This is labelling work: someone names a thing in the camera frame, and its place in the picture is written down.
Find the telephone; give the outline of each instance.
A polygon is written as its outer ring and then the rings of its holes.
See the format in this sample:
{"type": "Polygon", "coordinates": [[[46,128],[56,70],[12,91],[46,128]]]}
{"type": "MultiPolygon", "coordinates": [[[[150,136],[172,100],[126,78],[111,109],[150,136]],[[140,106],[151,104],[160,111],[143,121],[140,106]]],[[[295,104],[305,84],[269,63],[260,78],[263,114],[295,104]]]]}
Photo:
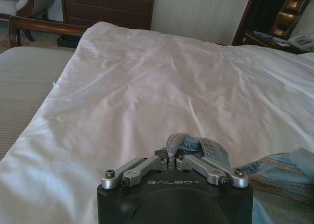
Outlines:
{"type": "Polygon", "coordinates": [[[288,43],[304,51],[310,51],[314,47],[314,35],[309,33],[298,34],[291,37],[288,43]]]}

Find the wrinkled fabric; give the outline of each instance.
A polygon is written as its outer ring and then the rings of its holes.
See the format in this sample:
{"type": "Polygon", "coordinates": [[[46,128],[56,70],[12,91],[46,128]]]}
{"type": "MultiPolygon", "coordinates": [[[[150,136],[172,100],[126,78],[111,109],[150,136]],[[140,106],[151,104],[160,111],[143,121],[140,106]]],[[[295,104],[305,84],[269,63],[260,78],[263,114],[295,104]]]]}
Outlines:
{"type": "Polygon", "coordinates": [[[232,167],[314,152],[314,62],[108,23],[89,28],[0,161],[0,223],[96,224],[104,169],[187,132],[232,167]]]}

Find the wall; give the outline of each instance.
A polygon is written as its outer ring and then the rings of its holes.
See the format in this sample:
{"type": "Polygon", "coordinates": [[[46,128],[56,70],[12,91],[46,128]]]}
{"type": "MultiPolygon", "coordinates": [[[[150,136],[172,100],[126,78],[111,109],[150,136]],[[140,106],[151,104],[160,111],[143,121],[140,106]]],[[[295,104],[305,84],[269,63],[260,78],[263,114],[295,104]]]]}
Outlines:
{"type": "MultiPolygon", "coordinates": [[[[155,0],[152,30],[231,44],[248,0],[155,0]]],[[[48,18],[62,21],[61,0],[48,18]]]]}
{"type": "Polygon", "coordinates": [[[314,0],[311,0],[306,7],[291,36],[299,33],[311,33],[314,35],[314,0]]]}
{"type": "Polygon", "coordinates": [[[63,21],[61,0],[54,0],[52,6],[48,9],[48,19],[63,21]]]}

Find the wooden dresser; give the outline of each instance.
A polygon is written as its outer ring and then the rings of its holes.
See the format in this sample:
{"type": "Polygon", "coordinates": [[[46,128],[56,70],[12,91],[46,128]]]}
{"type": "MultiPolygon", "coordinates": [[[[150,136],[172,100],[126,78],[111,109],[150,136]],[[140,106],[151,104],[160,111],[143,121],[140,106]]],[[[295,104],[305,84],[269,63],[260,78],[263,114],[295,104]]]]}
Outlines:
{"type": "Polygon", "coordinates": [[[67,24],[90,27],[99,21],[150,29],[154,0],[62,0],[67,24]]]}

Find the wooden headboard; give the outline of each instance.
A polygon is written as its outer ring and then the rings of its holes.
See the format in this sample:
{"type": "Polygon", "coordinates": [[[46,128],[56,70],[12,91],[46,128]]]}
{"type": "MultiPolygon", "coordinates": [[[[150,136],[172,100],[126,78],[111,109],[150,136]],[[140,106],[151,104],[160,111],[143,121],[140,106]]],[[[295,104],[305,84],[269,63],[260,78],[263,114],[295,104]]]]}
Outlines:
{"type": "Polygon", "coordinates": [[[150,29],[153,7],[154,0],[62,0],[64,23],[86,27],[105,21],[150,29]]]}
{"type": "Polygon", "coordinates": [[[10,48],[21,46],[20,30],[34,30],[65,35],[82,36],[87,27],[64,24],[60,22],[49,22],[44,20],[27,19],[11,16],[9,18],[9,42],[10,48]]]}

